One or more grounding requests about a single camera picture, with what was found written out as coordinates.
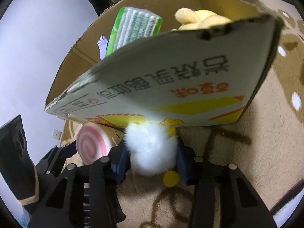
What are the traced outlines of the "white fluffy pompom keychain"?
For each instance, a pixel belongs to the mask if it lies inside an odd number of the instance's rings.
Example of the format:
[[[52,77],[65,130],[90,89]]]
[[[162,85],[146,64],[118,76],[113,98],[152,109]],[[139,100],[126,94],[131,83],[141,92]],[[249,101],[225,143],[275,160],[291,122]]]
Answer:
[[[129,123],[124,142],[133,175],[153,177],[162,174],[166,187],[177,185],[180,176],[174,170],[178,149],[175,127],[160,123]]]

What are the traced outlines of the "open cardboard box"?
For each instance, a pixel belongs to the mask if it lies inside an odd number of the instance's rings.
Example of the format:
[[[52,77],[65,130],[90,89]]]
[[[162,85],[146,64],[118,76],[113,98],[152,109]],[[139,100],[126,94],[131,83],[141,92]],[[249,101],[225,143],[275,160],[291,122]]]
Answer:
[[[177,21],[176,28],[162,32],[162,22],[157,35],[100,59],[68,87],[55,77],[45,111],[112,127],[161,123],[159,117],[168,113],[185,118],[189,126],[234,123],[241,115],[227,112],[228,96],[246,92],[244,106],[249,107],[276,56],[284,26],[276,11],[253,8],[255,15],[238,19],[232,11],[231,23],[209,29],[178,30]],[[207,0],[205,8],[192,10],[217,9],[214,0]]]

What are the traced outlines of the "green tissue pack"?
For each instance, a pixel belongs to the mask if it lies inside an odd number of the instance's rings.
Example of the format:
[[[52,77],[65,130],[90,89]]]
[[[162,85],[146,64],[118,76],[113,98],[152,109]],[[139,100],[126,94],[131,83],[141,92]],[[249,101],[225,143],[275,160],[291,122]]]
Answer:
[[[113,24],[106,56],[140,38],[158,34],[163,19],[146,9],[123,7]]]

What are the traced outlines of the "yellow dog plush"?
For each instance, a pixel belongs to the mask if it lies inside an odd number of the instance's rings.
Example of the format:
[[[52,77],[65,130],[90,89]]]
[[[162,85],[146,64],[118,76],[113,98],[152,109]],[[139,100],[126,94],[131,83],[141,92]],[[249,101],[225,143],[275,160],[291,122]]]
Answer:
[[[175,19],[181,24],[178,30],[209,29],[232,22],[231,19],[210,10],[193,11],[189,8],[178,9],[175,13]]]

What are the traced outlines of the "beige patterned carpet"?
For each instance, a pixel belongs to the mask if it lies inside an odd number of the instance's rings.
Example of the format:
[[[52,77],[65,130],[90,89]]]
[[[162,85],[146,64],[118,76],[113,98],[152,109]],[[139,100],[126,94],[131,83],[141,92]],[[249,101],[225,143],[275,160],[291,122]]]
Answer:
[[[162,114],[159,121],[177,126],[182,140],[211,163],[235,163],[261,196],[267,208],[280,210],[279,201],[294,198],[303,187],[303,20],[296,8],[282,0],[214,0],[216,13],[243,19],[255,15],[254,6],[274,10],[284,20],[276,58],[249,107],[249,96],[237,91],[228,96],[227,112],[240,114],[231,124],[198,121]],[[122,6],[143,7],[160,15],[162,32],[178,26],[175,12],[182,7],[205,8],[207,0],[122,0],[99,16],[76,41],[60,66],[56,81],[68,87],[77,77],[99,63],[97,41],[109,35]],[[166,188],[159,176],[127,173],[118,188],[126,214],[119,227],[186,227],[194,189],[179,183]]]

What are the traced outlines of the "lower wall socket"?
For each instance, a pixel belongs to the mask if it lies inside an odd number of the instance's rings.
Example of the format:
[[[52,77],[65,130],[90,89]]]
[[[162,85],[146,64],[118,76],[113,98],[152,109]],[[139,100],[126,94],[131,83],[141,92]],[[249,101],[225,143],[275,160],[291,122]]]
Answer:
[[[60,141],[61,135],[62,135],[62,132],[61,132],[61,131],[54,129],[51,137],[52,137],[53,139],[56,139],[56,140],[59,140],[59,141]]]

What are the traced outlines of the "pink swirl roll plush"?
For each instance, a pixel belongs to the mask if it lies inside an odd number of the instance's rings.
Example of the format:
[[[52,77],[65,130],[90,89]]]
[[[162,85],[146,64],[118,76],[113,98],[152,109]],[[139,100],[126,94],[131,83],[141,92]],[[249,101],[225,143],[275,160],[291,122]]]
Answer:
[[[76,136],[76,150],[85,165],[107,156],[111,148],[118,146],[124,133],[96,123],[84,124]]]

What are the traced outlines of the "purple doll plush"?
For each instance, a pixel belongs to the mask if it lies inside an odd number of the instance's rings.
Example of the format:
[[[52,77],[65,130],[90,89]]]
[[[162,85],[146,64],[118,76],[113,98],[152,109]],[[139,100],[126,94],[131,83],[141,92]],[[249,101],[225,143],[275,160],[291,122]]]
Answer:
[[[97,41],[99,48],[99,58],[103,60],[106,57],[108,40],[104,35],[101,35],[100,39]]]

